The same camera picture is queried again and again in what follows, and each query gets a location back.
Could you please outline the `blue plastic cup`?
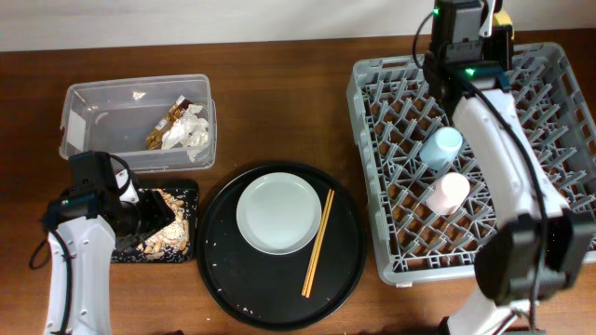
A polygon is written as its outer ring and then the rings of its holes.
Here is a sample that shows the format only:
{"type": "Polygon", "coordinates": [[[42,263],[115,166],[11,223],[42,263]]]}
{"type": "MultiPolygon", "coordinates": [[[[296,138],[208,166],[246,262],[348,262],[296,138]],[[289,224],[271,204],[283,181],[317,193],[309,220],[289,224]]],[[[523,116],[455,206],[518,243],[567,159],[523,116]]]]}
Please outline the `blue plastic cup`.
{"type": "Polygon", "coordinates": [[[422,163],[441,170],[452,163],[463,144],[463,136],[454,127],[440,127],[424,142],[419,157],[422,163]]]}

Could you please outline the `pink plastic cup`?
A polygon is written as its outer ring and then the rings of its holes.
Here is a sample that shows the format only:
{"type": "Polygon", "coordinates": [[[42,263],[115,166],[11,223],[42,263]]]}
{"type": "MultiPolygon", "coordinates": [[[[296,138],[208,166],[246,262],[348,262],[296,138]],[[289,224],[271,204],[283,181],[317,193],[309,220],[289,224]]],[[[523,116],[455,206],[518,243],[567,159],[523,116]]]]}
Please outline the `pink plastic cup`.
{"type": "Polygon", "coordinates": [[[433,192],[425,201],[425,205],[443,216],[454,214],[470,192],[467,178],[456,172],[446,173],[432,184],[432,188],[433,192]]]}

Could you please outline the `white napkin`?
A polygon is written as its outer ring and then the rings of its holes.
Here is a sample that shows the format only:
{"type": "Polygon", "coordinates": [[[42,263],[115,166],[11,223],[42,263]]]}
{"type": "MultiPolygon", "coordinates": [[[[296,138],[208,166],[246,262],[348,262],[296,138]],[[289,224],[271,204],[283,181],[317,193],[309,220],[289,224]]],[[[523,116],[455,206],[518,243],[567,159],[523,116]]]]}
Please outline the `white napkin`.
{"type": "Polygon", "coordinates": [[[173,122],[170,130],[164,133],[161,149],[171,149],[177,144],[181,144],[182,147],[191,147],[187,154],[189,159],[195,162],[196,156],[207,147],[210,138],[209,121],[198,116],[205,111],[206,107],[203,105],[190,104],[183,115],[173,122]]]}

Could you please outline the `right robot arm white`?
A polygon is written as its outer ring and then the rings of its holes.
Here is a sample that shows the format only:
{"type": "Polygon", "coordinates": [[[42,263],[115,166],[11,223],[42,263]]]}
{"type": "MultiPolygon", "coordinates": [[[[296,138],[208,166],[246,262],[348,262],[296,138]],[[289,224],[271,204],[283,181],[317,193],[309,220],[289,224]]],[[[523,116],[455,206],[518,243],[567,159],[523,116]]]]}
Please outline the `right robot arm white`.
{"type": "Polygon", "coordinates": [[[507,78],[513,27],[501,3],[437,0],[427,20],[431,42],[418,66],[480,166],[497,226],[476,254],[475,290],[440,332],[501,334],[574,285],[595,221],[569,208],[523,131],[507,78]]]}

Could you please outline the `brown snack wrapper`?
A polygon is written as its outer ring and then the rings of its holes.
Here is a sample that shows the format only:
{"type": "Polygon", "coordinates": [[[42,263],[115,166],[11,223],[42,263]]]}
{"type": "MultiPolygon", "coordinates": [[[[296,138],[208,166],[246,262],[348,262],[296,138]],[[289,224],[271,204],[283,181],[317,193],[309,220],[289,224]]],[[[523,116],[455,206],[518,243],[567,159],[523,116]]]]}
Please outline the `brown snack wrapper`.
{"type": "Polygon", "coordinates": [[[165,116],[157,123],[145,139],[145,148],[147,150],[159,149],[162,145],[164,134],[171,129],[173,123],[180,119],[189,107],[191,101],[184,96],[180,96],[176,102],[169,108],[165,116]]]}

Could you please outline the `food scraps and shells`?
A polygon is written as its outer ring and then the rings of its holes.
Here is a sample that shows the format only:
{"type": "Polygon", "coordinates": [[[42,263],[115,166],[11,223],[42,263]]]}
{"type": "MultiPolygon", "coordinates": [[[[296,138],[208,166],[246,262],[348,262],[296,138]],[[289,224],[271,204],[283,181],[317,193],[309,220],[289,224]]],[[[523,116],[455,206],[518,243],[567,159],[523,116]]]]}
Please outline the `food scraps and shells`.
{"type": "Polygon", "coordinates": [[[192,258],[192,230],[196,227],[196,192],[157,189],[173,210],[175,220],[127,252],[113,253],[118,263],[184,263],[192,258]]]}

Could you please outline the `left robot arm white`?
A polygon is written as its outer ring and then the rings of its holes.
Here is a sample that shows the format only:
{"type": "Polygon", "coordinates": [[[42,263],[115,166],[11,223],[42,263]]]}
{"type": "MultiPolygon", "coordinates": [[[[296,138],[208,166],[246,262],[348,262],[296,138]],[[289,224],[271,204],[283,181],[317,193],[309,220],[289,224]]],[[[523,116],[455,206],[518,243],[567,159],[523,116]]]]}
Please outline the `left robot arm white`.
{"type": "Polygon", "coordinates": [[[139,245],[175,215],[158,191],[142,190],[122,158],[88,151],[69,159],[72,187],[41,219],[50,246],[46,334],[109,334],[114,252],[139,245]]]}

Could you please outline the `yellow bowl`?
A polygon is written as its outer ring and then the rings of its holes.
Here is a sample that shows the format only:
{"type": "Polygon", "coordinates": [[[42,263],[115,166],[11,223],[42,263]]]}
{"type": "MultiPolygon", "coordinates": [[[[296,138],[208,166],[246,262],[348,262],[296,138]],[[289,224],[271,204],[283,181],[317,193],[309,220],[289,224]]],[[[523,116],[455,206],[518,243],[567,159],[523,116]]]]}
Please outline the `yellow bowl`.
{"type": "Polygon", "coordinates": [[[493,14],[493,32],[496,32],[497,28],[513,28],[512,20],[507,11],[501,8],[498,12],[493,14]]]}

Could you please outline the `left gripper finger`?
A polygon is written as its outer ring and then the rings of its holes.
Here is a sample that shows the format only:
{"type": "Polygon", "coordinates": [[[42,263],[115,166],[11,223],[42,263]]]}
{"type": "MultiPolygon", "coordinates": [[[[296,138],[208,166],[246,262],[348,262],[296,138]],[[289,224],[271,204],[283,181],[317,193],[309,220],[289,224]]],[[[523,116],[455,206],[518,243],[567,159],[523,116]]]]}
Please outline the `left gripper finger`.
{"type": "Polygon", "coordinates": [[[140,233],[156,233],[175,220],[173,210],[157,189],[142,190],[138,209],[140,233]]]}
{"type": "Polygon", "coordinates": [[[149,234],[116,234],[114,252],[127,252],[130,248],[136,248],[148,237],[149,234]]]}

